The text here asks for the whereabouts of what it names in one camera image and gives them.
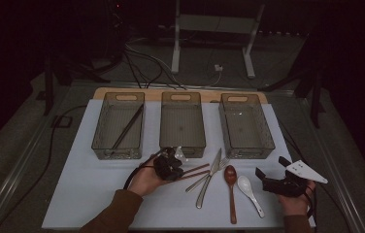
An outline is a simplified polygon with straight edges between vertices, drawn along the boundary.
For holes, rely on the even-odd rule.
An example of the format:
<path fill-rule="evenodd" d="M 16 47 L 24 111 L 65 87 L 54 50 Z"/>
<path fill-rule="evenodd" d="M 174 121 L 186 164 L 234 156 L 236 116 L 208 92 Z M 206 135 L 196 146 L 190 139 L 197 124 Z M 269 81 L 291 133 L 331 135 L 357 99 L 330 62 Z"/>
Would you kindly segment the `metal frame rail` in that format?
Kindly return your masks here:
<path fill-rule="evenodd" d="M 48 114 L 44 113 L 46 105 L 30 96 L 0 130 L 0 218 L 68 91 L 67 86 L 56 89 Z"/>
<path fill-rule="evenodd" d="M 348 222 L 348 229 L 351 233 L 365 233 L 364 221 L 354 204 L 352 195 L 348 191 L 348 187 L 345 185 L 337 163 L 334 161 L 331 150 L 327 147 L 325 138 L 321 135 L 321 130 L 317 129 L 312 123 L 310 117 L 311 107 L 309 102 L 306 99 L 298 99 L 297 103 L 303 112 L 305 121 L 309 124 L 309 131 L 315 138 L 320 158 L 323 161 L 328 175 L 328 181 L 333 185 L 334 190 L 337 193 L 340 206 L 343 210 L 343 216 Z"/>

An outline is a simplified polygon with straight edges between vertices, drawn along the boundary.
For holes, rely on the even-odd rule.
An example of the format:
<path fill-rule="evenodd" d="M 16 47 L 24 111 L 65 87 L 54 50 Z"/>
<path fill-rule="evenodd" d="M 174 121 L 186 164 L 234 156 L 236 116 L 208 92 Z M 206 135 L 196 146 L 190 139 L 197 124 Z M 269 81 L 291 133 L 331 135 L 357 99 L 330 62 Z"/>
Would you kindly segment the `white table mat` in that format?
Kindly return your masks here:
<path fill-rule="evenodd" d="M 143 156 L 141 159 L 100 160 L 91 149 L 102 102 L 91 100 L 66 160 L 42 226 L 46 229 L 78 229 L 97 216 L 122 188 L 130 173 L 159 150 L 161 103 L 148 101 L 145 107 Z M 281 179 L 285 168 L 281 156 L 289 158 L 278 120 L 271 105 L 263 106 L 275 149 L 265 159 L 232 159 L 239 176 L 250 179 L 254 195 L 265 213 L 261 217 L 241 190 L 234 190 L 237 222 L 230 222 L 229 188 L 221 171 L 213 175 L 203 206 L 196 207 L 200 187 L 186 192 L 195 182 L 187 179 L 159 187 L 145 198 L 135 216 L 133 230 L 222 230 L 271 229 L 282 227 L 282 208 L 275 194 L 262 189 L 255 170 Z"/>

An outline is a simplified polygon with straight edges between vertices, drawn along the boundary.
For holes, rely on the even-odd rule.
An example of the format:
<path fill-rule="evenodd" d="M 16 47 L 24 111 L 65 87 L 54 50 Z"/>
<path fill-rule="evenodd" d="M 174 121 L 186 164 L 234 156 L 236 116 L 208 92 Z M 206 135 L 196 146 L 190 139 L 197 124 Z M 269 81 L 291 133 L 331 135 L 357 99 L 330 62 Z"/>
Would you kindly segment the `brown wooden spoon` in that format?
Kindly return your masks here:
<path fill-rule="evenodd" d="M 229 188 L 229 206 L 230 206 L 230 222 L 237 223 L 235 199 L 234 199 L 234 185 L 237 181 L 237 173 L 232 165 L 228 165 L 224 170 L 224 179 Z"/>

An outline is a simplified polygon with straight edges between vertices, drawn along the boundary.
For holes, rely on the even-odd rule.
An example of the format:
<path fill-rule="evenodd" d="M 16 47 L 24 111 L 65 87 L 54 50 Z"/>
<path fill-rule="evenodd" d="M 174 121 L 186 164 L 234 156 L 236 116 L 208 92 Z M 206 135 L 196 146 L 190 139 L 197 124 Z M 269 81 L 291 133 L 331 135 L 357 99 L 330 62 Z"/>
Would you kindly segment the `grey transparent plastic bin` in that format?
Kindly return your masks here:
<path fill-rule="evenodd" d="M 91 148 L 100 160 L 142 157 L 145 94 L 105 94 Z"/>
<path fill-rule="evenodd" d="M 223 93 L 218 109 L 229 158 L 266 159 L 276 148 L 257 94 Z"/>
<path fill-rule="evenodd" d="M 199 92 L 163 92 L 159 145 L 181 147 L 187 158 L 202 158 L 206 136 Z"/>

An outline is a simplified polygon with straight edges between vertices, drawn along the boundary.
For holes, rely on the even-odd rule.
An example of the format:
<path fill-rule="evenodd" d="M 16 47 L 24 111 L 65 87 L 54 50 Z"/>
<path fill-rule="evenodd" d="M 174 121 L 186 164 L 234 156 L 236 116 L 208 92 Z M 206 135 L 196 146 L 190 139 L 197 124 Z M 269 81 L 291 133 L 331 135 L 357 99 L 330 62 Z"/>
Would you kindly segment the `white ceramic spoon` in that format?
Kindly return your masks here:
<path fill-rule="evenodd" d="M 252 202 L 258 215 L 261 218 L 264 218 L 265 213 L 262 210 L 261 206 L 259 205 L 256 197 L 254 196 L 250 180 L 246 176 L 240 176 L 237 180 L 237 186 L 247 196 L 247 198 Z"/>

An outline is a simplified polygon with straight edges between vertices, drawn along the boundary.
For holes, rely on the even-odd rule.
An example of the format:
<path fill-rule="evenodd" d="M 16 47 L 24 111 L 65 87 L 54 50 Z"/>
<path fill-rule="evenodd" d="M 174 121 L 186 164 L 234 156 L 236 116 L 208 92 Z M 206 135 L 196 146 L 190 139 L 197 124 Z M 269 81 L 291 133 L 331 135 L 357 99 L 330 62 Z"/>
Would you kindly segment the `black square frame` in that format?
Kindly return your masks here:
<path fill-rule="evenodd" d="M 55 116 L 51 128 L 69 128 L 73 123 L 71 116 Z"/>

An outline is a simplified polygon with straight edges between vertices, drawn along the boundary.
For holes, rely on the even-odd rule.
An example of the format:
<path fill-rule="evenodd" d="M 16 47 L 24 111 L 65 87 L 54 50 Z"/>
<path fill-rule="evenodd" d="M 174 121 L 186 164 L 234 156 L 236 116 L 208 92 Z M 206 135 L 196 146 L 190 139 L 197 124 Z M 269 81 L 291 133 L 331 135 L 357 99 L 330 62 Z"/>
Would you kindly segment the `black tripod stand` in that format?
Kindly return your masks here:
<path fill-rule="evenodd" d="M 45 110 L 44 115 L 47 116 L 54 103 L 54 97 L 53 97 L 53 79 L 54 74 L 57 70 L 57 66 L 62 65 L 71 66 L 75 71 L 80 72 L 81 74 L 85 75 L 87 78 L 97 82 L 97 83 L 107 83 L 108 80 L 102 79 L 99 76 L 95 75 L 91 71 L 86 70 L 84 67 L 82 67 L 79 63 L 74 62 L 67 56 L 63 54 L 58 55 L 52 55 L 51 53 L 47 54 L 45 56 L 45 62 L 44 62 L 44 75 L 45 75 L 45 91 L 44 91 L 44 99 L 45 99 Z"/>
<path fill-rule="evenodd" d="M 297 87 L 294 89 L 294 95 L 296 98 L 306 98 L 311 93 L 311 110 L 310 119 L 316 128 L 319 128 L 318 115 L 322 110 L 320 104 L 321 94 L 321 80 L 323 77 L 324 66 L 317 66 L 315 68 L 304 68 L 301 71 L 292 75 L 287 75 L 284 79 L 270 84 L 265 87 L 258 88 L 258 91 L 271 92 L 287 83 L 299 80 Z"/>

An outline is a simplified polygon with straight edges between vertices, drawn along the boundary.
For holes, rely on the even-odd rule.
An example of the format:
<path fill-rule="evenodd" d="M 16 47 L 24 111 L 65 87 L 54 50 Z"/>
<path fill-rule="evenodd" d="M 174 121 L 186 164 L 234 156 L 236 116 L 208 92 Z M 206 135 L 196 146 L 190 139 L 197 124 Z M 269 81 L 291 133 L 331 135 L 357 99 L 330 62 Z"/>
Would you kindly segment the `white metal stand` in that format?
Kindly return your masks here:
<path fill-rule="evenodd" d="M 259 29 L 264 9 L 265 5 L 263 3 L 259 3 L 253 17 L 220 17 L 208 16 L 205 13 L 201 15 L 189 15 L 181 12 L 181 0 L 176 0 L 175 37 L 171 72 L 173 74 L 179 73 L 181 56 L 180 34 L 182 30 L 248 34 L 249 41 L 242 48 L 242 56 L 248 78 L 254 79 L 255 72 L 250 53 Z"/>

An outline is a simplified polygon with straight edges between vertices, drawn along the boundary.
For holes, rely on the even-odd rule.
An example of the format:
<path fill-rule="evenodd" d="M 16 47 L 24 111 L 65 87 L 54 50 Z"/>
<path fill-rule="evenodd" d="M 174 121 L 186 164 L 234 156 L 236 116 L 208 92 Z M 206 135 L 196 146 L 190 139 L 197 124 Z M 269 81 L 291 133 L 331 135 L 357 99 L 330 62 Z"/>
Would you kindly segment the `metal table knife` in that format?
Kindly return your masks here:
<path fill-rule="evenodd" d="M 205 179 L 205 182 L 201 188 L 201 191 L 197 197 L 197 200 L 196 200 L 196 208 L 197 209 L 201 209 L 203 207 L 203 202 L 204 202 L 204 198 L 205 198 L 205 195 L 206 195 L 206 191 L 208 189 L 208 186 L 209 186 L 209 183 L 213 177 L 213 175 L 218 171 L 219 169 L 219 164 L 220 164 L 220 161 L 221 161 L 221 156 L 222 156 L 222 149 L 219 149 L 217 154 L 216 154 L 216 157 L 215 157 L 215 160 L 213 162 L 213 165 L 212 165 L 212 168 L 211 168 L 211 172 L 209 173 L 209 175 L 207 176 L 207 178 Z"/>

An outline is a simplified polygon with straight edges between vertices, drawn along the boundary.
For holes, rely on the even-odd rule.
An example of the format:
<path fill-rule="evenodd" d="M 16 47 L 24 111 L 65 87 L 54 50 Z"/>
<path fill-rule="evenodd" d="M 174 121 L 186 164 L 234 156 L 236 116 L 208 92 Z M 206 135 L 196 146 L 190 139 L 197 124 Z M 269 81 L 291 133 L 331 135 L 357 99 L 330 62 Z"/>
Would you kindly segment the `metal fork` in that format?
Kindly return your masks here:
<path fill-rule="evenodd" d="M 230 159 L 227 157 L 224 157 L 218 165 L 218 171 L 222 170 L 223 168 L 225 168 L 228 163 L 229 163 Z M 185 191 L 186 192 L 190 192 L 193 189 L 195 189 L 200 183 L 202 183 L 208 176 L 205 175 L 203 178 L 201 178 L 200 180 L 198 180 L 197 182 L 193 183 L 191 186 L 189 186 Z"/>

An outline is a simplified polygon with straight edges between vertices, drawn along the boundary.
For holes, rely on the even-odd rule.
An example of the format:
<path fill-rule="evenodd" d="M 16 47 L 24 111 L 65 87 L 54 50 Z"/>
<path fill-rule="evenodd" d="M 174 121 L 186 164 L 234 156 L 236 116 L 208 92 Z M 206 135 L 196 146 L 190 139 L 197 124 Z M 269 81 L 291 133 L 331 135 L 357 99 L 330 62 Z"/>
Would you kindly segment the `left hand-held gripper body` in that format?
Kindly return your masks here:
<path fill-rule="evenodd" d="M 181 166 L 186 161 L 181 147 L 165 148 L 153 156 L 153 167 L 158 177 L 170 179 L 173 171 L 183 170 Z"/>

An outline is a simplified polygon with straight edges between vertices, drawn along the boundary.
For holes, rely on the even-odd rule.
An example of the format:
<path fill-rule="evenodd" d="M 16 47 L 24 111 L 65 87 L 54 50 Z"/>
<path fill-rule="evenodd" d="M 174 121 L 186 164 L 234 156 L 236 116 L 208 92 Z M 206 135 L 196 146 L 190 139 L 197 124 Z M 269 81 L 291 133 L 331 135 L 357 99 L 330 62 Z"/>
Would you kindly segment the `person's left hand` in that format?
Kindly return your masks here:
<path fill-rule="evenodd" d="M 167 181 L 163 181 L 156 175 L 153 161 L 151 160 L 138 170 L 137 174 L 131 180 L 128 190 L 144 197 L 153 193 L 158 187 L 166 183 Z"/>

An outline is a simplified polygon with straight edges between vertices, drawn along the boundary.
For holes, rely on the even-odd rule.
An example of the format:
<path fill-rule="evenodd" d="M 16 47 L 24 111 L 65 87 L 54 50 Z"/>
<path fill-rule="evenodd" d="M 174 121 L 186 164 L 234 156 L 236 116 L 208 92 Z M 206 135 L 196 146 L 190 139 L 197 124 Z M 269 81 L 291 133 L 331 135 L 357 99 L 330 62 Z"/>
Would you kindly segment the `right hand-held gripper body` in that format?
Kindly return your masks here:
<path fill-rule="evenodd" d="M 284 177 L 281 180 L 266 176 L 262 181 L 265 191 L 286 197 L 299 197 L 305 193 L 308 181 L 328 183 L 327 179 L 302 160 L 291 162 L 284 168 Z"/>

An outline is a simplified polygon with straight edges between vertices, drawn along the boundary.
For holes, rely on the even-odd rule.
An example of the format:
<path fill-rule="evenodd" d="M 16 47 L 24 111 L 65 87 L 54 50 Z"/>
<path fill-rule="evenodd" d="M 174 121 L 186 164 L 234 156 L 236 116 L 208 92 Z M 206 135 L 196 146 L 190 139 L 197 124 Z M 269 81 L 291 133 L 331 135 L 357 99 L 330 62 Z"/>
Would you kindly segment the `person's right hand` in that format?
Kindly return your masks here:
<path fill-rule="evenodd" d="M 309 208 L 313 205 L 315 183 L 307 182 L 307 188 L 304 194 L 299 197 L 286 197 L 277 195 L 282 206 L 282 212 L 285 216 L 305 216 Z"/>

